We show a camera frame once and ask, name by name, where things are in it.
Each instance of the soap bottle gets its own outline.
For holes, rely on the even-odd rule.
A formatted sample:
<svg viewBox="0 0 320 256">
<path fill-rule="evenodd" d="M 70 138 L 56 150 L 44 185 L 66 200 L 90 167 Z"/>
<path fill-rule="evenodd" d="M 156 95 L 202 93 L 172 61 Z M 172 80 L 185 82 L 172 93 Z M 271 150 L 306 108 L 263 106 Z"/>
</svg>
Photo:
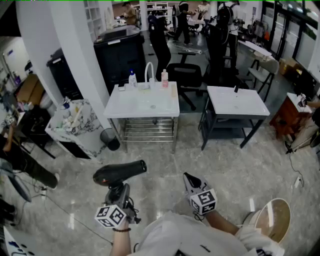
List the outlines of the soap bottle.
<svg viewBox="0 0 320 256">
<path fill-rule="evenodd" d="M 129 85 L 131 85 L 132 87 L 138 87 L 136 74 L 134 73 L 134 70 L 132 68 L 130 69 Z"/>
<path fill-rule="evenodd" d="M 169 82 L 168 82 L 168 72 L 164 69 L 161 73 L 161 83 L 163 88 L 168 88 Z"/>
</svg>

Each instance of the cardboard box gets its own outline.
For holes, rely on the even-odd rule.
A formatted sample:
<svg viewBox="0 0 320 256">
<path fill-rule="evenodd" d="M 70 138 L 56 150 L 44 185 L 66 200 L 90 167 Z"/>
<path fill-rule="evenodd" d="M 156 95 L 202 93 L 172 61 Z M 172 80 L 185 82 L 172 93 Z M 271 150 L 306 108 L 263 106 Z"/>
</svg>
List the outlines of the cardboard box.
<svg viewBox="0 0 320 256">
<path fill-rule="evenodd" d="M 45 89 L 43 88 L 36 74 L 29 74 L 18 92 L 16 99 L 18 102 L 39 105 Z"/>
<path fill-rule="evenodd" d="M 297 70 L 303 70 L 303 66 L 296 62 L 293 58 L 285 60 L 281 58 L 279 60 L 279 73 L 286 77 L 287 79 L 293 81 L 297 78 Z"/>
</svg>

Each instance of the white faucet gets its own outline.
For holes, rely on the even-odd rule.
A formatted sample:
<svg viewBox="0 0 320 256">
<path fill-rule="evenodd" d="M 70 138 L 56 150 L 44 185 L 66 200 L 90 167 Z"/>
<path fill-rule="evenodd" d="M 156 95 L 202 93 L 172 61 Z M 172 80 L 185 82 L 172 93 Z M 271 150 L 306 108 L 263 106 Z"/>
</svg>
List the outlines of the white faucet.
<svg viewBox="0 0 320 256">
<path fill-rule="evenodd" d="M 151 65 L 151 73 L 152 73 L 152 78 L 149 79 L 149 84 L 147 81 L 147 73 L 148 73 L 148 67 Z M 147 65 L 145 66 L 144 70 L 144 88 L 149 89 L 151 87 L 155 86 L 155 74 L 154 74 L 154 65 L 151 62 L 148 62 Z"/>
</svg>

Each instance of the bracelet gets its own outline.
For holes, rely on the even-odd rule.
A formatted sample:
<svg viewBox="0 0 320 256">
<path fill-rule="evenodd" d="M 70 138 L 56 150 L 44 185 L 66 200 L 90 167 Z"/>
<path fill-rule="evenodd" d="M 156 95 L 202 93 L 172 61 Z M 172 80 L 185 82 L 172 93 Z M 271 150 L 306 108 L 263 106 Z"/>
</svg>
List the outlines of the bracelet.
<svg viewBox="0 0 320 256">
<path fill-rule="evenodd" d="M 113 228 L 112 229 L 113 231 L 115 232 L 120 232 L 120 233 L 123 233 L 123 232 L 129 232 L 131 230 L 131 228 L 127 228 L 127 229 L 116 229 L 116 228 Z"/>
</svg>

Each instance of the black hair dryer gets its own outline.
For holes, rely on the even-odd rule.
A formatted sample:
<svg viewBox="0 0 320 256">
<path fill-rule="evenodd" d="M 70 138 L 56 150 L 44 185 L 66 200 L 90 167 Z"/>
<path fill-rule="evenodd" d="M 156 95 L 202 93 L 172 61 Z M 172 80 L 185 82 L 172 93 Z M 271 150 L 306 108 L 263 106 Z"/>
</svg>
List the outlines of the black hair dryer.
<svg viewBox="0 0 320 256">
<path fill-rule="evenodd" d="M 123 184 L 123 182 L 146 171 L 145 161 L 139 160 L 122 164 L 108 164 L 93 175 L 95 183 L 109 188 L 105 196 L 105 204 L 119 206 L 126 213 L 130 224 L 138 224 L 141 219 L 137 218 L 137 210 L 134 209 L 134 202 L 130 198 L 130 186 L 127 183 Z"/>
</svg>

